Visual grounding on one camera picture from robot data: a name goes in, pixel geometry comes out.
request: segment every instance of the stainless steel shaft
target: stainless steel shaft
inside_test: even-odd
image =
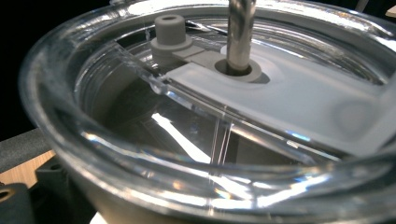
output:
[[[245,75],[248,70],[250,42],[256,0],[230,0],[227,40],[229,75]]]
[[[355,7],[355,10],[357,10],[359,12],[363,12],[363,10],[366,8],[368,3],[369,3],[369,0],[359,0],[358,4]]]

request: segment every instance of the clear plastic lid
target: clear plastic lid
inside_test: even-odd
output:
[[[21,98],[79,185],[114,197],[93,204],[236,223],[394,218],[396,26],[257,1],[257,76],[230,77],[228,4],[116,4],[30,51]],[[158,47],[155,19],[178,16],[186,39],[165,29]]]

